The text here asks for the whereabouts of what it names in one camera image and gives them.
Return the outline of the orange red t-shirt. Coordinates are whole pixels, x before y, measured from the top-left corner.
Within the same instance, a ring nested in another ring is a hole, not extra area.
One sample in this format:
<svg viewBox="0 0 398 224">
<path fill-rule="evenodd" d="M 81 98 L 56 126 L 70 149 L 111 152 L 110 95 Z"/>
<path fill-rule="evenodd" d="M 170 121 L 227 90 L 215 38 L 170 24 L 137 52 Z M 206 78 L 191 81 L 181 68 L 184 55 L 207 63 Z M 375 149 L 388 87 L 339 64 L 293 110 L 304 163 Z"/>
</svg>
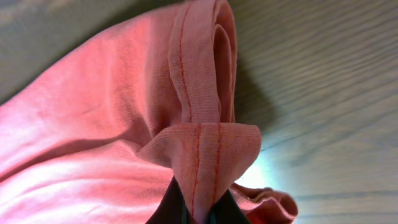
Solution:
<svg viewBox="0 0 398 224">
<path fill-rule="evenodd" d="M 234 115 L 227 1 L 117 24 L 1 106 L 2 223 L 146 223 L 175 177 L 188 223 L 229 190 L 251 223 L 292 223 L 293 198 L 237 184 L 262 135 Z"/>
</svg>

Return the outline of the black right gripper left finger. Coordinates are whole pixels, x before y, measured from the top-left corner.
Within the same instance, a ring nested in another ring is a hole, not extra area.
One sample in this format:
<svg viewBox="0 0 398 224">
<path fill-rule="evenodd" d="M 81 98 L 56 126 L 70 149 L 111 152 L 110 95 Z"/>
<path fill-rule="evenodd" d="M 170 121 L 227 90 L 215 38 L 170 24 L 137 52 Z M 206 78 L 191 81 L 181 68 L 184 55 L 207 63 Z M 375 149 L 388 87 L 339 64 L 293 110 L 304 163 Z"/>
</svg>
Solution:
<svg viewBox="0 0 398 224">
<path fill-rule="evenodd" d="M 175 177 L 146 224 L 188 224 L 188 209 Z"/>
</svg>

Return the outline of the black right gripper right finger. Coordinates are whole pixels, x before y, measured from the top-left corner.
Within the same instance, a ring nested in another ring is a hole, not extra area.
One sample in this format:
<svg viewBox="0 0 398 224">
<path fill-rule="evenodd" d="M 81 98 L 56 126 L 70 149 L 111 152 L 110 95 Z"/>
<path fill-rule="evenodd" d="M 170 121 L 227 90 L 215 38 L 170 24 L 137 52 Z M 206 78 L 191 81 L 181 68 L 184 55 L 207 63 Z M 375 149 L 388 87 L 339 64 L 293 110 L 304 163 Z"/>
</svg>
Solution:
<svg viewBox="0 0 398 224">
<path fill-rule="evenodd" d="M 231 192 L 227 190 L 210 210 L 209 224 L 250 224 Z"/>
</svg>

